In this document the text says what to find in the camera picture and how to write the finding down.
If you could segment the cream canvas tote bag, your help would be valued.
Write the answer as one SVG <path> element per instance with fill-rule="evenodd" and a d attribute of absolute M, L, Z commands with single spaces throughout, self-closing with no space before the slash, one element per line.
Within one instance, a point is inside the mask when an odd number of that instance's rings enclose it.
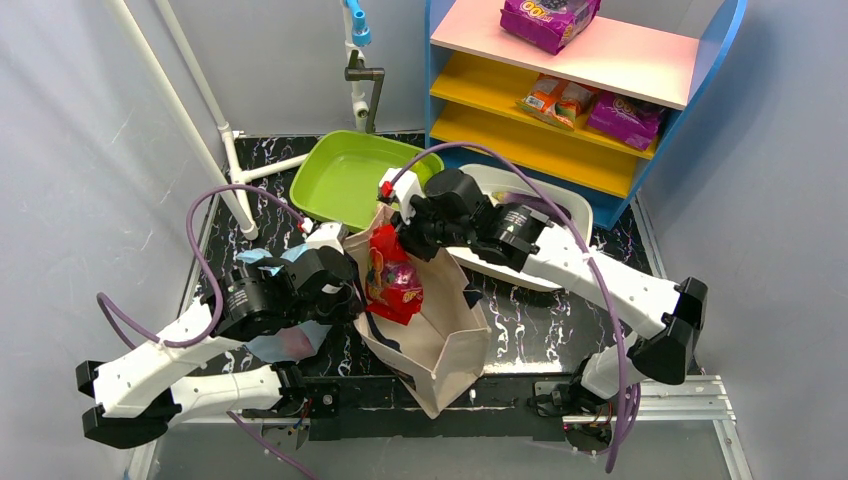
<path fill-rule="evenodd" d="M 411 264 L 423 282 L 421 311 L 406 326 L 368 313 L 354 326 L 435 419 L 482 375 L 492 332 L 465 273 L 446 250 L 430 261 L 412 258 Z"/>

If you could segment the light blue printed plastic bag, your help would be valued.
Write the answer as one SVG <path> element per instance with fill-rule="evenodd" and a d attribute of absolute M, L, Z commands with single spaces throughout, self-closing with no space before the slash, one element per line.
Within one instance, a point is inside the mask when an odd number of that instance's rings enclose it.
<path fill-rule="evenodd" d="M 268 250 L 255 248 L 238 253 L 235 259 L 258 266 L 257 262 L 263 259 L 294 261 L 305 250 L 305 245 L 298 245 L 286 250 L 278 258 L 273 257 Z M 266 363 L 299 362 L 317 354 L 330 330 L 330 325 L 310 320 L 280 329 L 273 335 L 258 336 L 247 342 L 245 347 L 252 355 Z"/>

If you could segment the red snack bag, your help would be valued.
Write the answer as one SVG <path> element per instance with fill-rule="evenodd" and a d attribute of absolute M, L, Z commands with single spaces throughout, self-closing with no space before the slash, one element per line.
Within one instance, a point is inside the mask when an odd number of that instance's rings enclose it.
<path fill-rule="evenodd" d="M 366 310 L 406 326 L 423 304 L 423 285 L 392 225 L 376 228 L 369 239 Z"/>

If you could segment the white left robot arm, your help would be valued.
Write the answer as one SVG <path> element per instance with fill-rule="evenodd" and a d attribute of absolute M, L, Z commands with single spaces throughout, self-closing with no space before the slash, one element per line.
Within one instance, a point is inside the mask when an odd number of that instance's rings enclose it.
<path fill-rule="evenodd" d="M 215 281 L 221 299 L 194 301 L 163 330 L 110 362 L 84 361 L 78 389 L 95 405 L 82 414 L 85 438 L 131 449 L 189 419 L 244 409 L 278 410 L 312 392 L 299 369 L 280 364 L 194 376 L 214 357 L 259 336 L 314 321 L 350 323 L 363 312 L 357 269 L 343 249 L 344 225 L 324 223 L 294 260 L 263 258 Z"/>

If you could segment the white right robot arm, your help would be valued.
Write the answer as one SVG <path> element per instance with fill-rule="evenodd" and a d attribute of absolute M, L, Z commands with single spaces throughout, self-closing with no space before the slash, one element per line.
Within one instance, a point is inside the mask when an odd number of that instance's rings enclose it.
<path fill-rule="evenodd" d="M 473 177 L 447 169 L 421 185 L 412 172 L 393 168 L 378 198 L 397 204 L 392 223 L 404 249 L 429 261 L 448 247 L 467 248 L 481 260 L 544 279 L 607 308 L 630 335 L 586 360 L 572 396 L 610 399 L 644 379 L 680 385 L 704 324 L 708 288 L 635 270 L 581 243 L 562 221 L 516 202 L 484 194 Z"/>

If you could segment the purple snack bag top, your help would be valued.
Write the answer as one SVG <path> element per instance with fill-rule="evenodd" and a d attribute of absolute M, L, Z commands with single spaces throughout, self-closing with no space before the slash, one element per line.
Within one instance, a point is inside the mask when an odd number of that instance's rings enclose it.
<path fill-rule="evenodd" d="M 509 0 L 500 10 L 500 26 L 556 55 L 588 27 L 600 6 L 600 0 Z"/>

